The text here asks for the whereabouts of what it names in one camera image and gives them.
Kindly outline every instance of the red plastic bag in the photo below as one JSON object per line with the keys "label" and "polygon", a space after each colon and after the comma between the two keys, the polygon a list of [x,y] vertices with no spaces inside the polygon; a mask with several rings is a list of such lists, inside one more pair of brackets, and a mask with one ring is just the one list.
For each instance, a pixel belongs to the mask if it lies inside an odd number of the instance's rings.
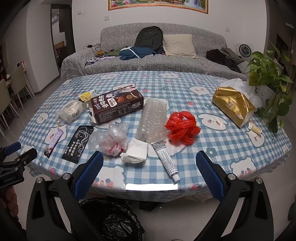
{"label": "red plastic bag", "polygon": [[195,136],[201,130],[196,126],[195,117],[188,111],[174,112],[171,114],[165,128],[171,131],[170,138],[173,143],[181,141],[186,146],[194,142]]}

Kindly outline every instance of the hand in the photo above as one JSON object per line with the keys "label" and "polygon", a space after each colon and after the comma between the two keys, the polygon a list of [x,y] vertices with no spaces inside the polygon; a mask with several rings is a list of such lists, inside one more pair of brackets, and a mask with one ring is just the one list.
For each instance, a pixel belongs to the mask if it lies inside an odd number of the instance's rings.
{"label": "hand", "polygon": [[11,216],[16,217],[18,215],[18,205],[17,205],[17,195],[15,193],[13,186],[7,189],[5,193],[5,197],[8,201],[7,205],[2,199],[0,199],[0,203],[4,208],[8,207],[8,209],[10,210]]}

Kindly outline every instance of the black trash bag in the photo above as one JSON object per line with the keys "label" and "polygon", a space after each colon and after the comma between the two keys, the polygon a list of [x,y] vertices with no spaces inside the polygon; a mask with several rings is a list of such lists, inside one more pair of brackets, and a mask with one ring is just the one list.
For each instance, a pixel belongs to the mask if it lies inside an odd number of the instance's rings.
{"label": "black trash bag", "polygon": [[145,230],[124,202],[91,198],[81,202],[80,206],[106,241],[143,241]]}

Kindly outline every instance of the gold tissue package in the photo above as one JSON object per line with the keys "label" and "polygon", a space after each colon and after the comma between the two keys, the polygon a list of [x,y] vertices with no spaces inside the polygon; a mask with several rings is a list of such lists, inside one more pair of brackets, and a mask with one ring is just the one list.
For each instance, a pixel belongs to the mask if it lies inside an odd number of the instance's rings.
{"label": "gold tissue package", "polygon": [[212,102],[239,128],[247,124],[256,111],[248,98],[232,87],[218,87]]}

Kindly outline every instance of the landscape painting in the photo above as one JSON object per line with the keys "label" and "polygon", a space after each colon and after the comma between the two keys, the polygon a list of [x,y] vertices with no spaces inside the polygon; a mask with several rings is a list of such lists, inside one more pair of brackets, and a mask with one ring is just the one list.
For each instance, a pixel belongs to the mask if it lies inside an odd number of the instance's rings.
{"label": "landscape painting", "polygon": [[208,13],[209,0],[108,0],[109,10],[125,7],[166,6]]}

